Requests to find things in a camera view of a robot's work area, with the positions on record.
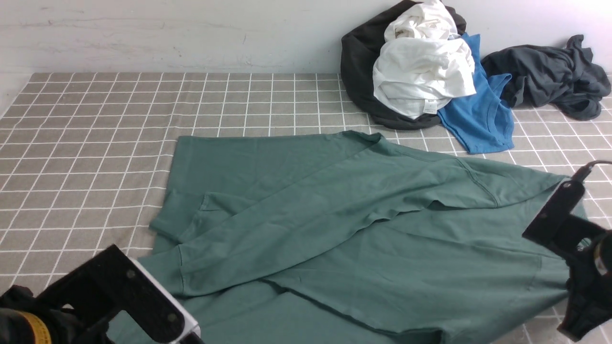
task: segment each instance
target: fabric fold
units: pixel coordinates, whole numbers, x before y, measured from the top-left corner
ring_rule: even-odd
[[[475,94],[474,60],[439,0],[412,6],[389,25],[373,68],[374,96],[411,119]]]
[[[378,139],[380,147],[374,145],[323,168],[214,228],[202,228],[204,233],[199,237],[178,245],[175,250],[182,259],[183,293],[189,296],[212,293],[282,271],[332,249],[375,221],[419,211],[432,202],[455,208],[496,206],[496,201],[484,190],[472,197],[461,193],[462,189],[468,191],[473,182],[466,178],[466,172],[455,178],[444,171],[463,170],[453,160],[427,163],[427,169],[418,170],[411,162],[412,172],[406,170],[401,175],[389,176],[389,181],[401,178],[422,181],[410,188],[368,182],[371,180],[368,170],[374,172],[379,166],[362,166],[361,161],[390,155],[385,152],[387,142],[380,136]],[[337,179],[342,171],[356,170],[360,170],[359,175],[348,183]],[[428,192],[415,193],[411,189]],[[307,238],[310,245],[305,247],[302,243]]]

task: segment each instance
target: green t-shirt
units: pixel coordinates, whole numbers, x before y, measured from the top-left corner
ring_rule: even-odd
[[[380,134],[183,136],[141,262],[207,344],[484,344],[566,297],[521,237],[562,178]],[[109,335],[151,343],[125,314]]]

